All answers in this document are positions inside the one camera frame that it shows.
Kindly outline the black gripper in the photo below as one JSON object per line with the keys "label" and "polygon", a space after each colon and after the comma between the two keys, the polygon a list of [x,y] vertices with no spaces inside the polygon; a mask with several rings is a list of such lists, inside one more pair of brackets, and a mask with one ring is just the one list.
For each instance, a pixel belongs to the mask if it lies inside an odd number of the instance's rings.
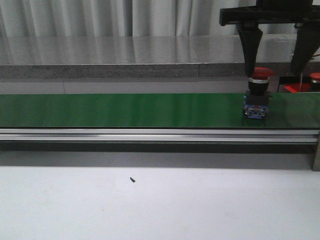
{"label": "black gripper", "polygon": [[320,20],[320,6],[312,0],[257,0],[255,5],[222,8],[219,24],[236,25],[242,45],[244,71],[251,77],[263,32],[258,24],[304,23],[297,29],[296,43],[290,70],[300,76],[307,63],[320,47],[320,24],[308,23]]}

